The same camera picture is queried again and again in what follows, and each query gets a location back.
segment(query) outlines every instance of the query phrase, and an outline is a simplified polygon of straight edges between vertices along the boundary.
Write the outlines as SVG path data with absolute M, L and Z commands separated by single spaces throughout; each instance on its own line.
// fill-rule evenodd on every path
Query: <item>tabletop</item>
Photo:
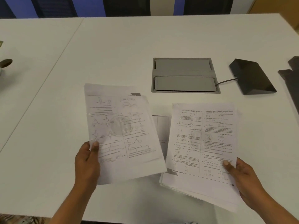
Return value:
M 71 40 L 82 18 L 1 19 L 0 151 Z
M 85 83 L 136 86 L 153 115 L 173 103 L 233 102 L 241 113 L 238 156 L 264 188 L 299 218 L 298 114 L 283 79 L 299 37 L 278 14 L 85 18 L 0 154 L 0 213 L 51 217 L 74 183 L 74 157 L 88 140 Z M 242 95 L 151 93 L 154 57 L 212 59 L 219 82 L 235 59 L 256 61 L 277 90 Z M 241 202 L 237 213 L 159 186 L 159 176 L 97 186 L 84 220 L 119 223 L 263 223 Z

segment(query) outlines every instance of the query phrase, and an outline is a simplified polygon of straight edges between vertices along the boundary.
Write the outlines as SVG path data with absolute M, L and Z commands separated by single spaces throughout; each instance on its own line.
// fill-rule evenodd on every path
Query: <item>hand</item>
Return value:
M 85 142 L 75 158 L 75 184 L 74 188 L 84 192 L 93 193 L 100 176 L 100 164 L 98 160 L 99 143 L 94 142 L 89 151 L 89 142 Z
M 264 190 L 253 168 L 240 158 L 234 168 L 228 161 L 223 161 L 224 168 L 232 175 L 240 191 L 242 200 L 253 210 L 257 210 L 260 199 L 269 196 Z

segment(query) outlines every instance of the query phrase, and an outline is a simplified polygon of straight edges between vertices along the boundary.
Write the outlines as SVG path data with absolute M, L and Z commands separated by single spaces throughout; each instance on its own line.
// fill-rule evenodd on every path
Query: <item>stack of papers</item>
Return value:
M 223 160 L 236 166 L 234 105 L 175 104 L 161 185 L 235 212 L 240 195 Z
M 147 100 L 135 87 L 84 85 L 90 144 L 100 143 L 98 184 L 166 172 Z

